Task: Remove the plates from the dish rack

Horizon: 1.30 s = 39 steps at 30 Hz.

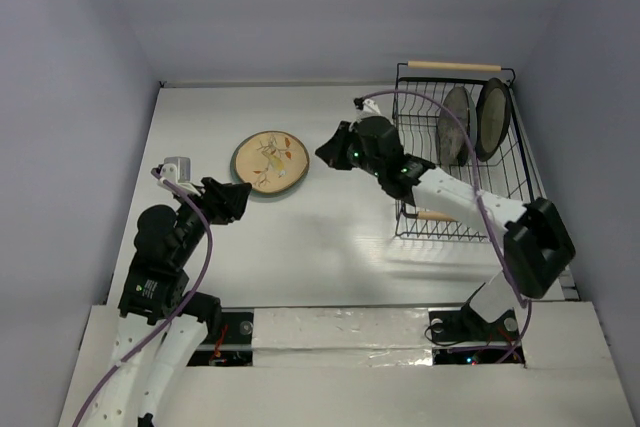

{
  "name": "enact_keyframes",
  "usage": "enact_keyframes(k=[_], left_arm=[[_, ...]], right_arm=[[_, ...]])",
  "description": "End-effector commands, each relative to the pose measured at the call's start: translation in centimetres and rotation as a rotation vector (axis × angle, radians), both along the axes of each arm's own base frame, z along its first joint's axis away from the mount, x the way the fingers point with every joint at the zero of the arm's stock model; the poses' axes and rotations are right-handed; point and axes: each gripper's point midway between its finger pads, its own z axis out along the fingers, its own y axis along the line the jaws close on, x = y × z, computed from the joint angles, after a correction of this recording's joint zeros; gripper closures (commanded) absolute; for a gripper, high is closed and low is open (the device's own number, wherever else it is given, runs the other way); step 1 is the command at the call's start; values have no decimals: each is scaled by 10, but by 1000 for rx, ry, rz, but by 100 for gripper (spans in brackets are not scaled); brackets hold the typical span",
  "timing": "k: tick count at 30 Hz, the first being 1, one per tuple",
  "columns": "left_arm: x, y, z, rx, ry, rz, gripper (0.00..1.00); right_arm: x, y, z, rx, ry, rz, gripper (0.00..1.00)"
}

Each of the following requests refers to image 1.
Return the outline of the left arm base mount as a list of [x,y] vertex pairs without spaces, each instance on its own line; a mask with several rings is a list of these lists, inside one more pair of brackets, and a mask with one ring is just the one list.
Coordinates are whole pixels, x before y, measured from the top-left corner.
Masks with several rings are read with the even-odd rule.
[[209,335],[211,343],[215,344],[223,337],[223,346],[251,345],[254,330],[253,310],[227,310],[221,314],[221,320],[216,330]]

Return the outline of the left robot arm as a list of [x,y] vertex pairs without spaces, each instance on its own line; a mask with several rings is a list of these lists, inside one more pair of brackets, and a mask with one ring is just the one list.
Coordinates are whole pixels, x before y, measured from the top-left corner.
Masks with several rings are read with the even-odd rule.
[[219,298],[198,292],[202,276],[185,271],[199,243],[213,256],[214,225],[243,216],[251,186],[180,184],[153,171],[179,206],[157,204],[137,221],[135,254],[118,303],[118,322],[107,372],[76,414],[76,426],[158,426],[180,377],[202,342],[224,331]]

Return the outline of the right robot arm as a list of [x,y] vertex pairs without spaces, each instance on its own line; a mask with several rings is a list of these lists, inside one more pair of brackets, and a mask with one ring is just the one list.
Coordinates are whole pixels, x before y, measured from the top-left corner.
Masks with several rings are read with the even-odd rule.
[[361,169],[390,197],[442,213],[487,235],[501,273],[485,282],[461,309],[460,326],[482,339],[520,300],[539,300],[574,259],[576,250],[549,200],[530,203],[499,197],[458,180],[436,164],[408,154],[397,129],[383,116],[339,124],[315,151],[335,170]]

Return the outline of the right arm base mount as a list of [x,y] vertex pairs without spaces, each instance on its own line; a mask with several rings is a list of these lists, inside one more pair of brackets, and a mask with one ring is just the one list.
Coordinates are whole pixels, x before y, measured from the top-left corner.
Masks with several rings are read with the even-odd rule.
[[428,310],[425,338],[437,347],[492,341],[511,341],[519,334],[515,311],[509,309],[497,320],[486,321],[467,305]]

